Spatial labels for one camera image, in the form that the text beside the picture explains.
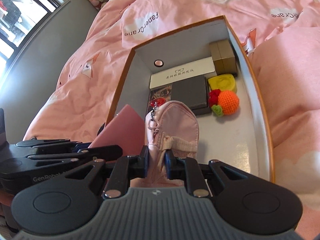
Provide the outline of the window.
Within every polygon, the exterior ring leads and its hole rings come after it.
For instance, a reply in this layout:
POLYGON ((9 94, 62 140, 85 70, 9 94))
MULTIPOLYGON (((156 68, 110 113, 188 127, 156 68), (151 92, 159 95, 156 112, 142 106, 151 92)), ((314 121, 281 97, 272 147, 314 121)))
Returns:
POLYGON ((1 0, 1 79, 27 42, 61 4, 59 0, 1 0))

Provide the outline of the orange cardboard storage box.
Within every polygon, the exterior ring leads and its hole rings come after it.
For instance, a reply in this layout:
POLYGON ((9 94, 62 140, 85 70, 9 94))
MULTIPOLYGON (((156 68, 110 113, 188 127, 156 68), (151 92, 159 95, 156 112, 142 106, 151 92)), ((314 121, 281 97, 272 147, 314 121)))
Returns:
POLYGON ((176 100, 187 105, 199 123, 197 160, 219 159, 274 181, 271 133, 260 90, 239 39, 225 16, 178 28, 130 50, 107 120, 131 106, 144 118, 155 104, 176 100), (240 100, 231 115, 215 117, 209 107, 209 79, 229 82, 240 100))

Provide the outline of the red orange crochet fruit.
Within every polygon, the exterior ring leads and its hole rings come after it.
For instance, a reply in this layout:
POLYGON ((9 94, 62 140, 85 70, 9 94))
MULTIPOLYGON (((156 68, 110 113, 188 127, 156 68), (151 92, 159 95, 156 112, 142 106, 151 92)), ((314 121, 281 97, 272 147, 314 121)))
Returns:
POLYGON ((240 99, 231 90, 214 89, 209 92, 208 104, 216 116, 233 115, 240 106, 240 99))

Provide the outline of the pink printed duvet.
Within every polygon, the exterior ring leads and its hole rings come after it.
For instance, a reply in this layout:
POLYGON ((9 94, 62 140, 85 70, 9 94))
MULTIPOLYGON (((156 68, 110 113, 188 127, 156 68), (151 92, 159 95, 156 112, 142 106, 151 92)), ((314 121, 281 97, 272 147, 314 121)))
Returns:
POLYGON ((109 0, 25 139, 92 141, 130 50, 223 15, 247 53, 265 104, 276 182, 301 199, 297 232, 319 235, 319 0, 109 0))

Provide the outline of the yellow round case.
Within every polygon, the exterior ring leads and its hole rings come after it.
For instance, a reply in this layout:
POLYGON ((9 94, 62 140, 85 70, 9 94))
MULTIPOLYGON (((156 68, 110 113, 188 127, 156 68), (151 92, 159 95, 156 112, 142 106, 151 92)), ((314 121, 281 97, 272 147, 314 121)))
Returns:
POLYGON ((208 85, 211 90, 219 89, 221 91, 231 90, 237 92, 235 78, 232 74, 222 74, 208 79, 208 85))

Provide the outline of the pink wallet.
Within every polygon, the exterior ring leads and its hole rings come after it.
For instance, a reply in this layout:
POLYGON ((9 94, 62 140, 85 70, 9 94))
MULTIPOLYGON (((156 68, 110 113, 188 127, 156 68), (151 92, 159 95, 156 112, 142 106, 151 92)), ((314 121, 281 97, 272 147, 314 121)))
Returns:
POLYGON ((89 148, 118 145, 123 155, 139 155, 145 143, 145 122, 130 106, 122 110, 105 126, 89 148))

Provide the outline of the dark grey box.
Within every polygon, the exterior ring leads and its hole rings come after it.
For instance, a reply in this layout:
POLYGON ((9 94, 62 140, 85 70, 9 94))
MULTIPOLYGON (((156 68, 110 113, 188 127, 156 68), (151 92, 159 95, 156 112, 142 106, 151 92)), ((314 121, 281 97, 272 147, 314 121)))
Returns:
POLYGON ((172 84, 171 100, 184 103, 195 115, 209 114, 208 85, 203 75, 172 84))

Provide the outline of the cream glasses case box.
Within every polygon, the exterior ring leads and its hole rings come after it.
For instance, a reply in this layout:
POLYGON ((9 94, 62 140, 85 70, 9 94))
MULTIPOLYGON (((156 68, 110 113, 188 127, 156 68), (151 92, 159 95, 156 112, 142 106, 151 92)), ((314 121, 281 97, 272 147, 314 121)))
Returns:
POLYGON ((207 79, 217 76, 211 57, 182 64, 180 66, 152 74, 150 77, 149 88, 154 89, 199 75, 203 75, 207 79))

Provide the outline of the pink fabric pouch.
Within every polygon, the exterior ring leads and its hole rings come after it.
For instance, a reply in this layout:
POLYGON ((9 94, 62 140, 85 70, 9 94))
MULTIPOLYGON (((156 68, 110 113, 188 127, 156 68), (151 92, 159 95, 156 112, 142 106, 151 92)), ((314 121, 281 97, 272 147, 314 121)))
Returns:
POLYGON ((131 187, 183 186, 182 180, 167 178, 164 164, 166 150, 175 157, 195 158, 199 143, 199 124, 194 113, 182 102, 169 101, 145 117, 145 142, 149 148, 146 178, 131 180, 131 187))

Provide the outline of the olive brown small box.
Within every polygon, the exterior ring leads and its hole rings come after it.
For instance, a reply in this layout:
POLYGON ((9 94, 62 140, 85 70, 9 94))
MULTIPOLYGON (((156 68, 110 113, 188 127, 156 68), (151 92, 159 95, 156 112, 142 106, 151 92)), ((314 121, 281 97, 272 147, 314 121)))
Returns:
POLYGON ((209 48, 217 75, 238 75, 235 54, 228 39, 211 42, 209 48))

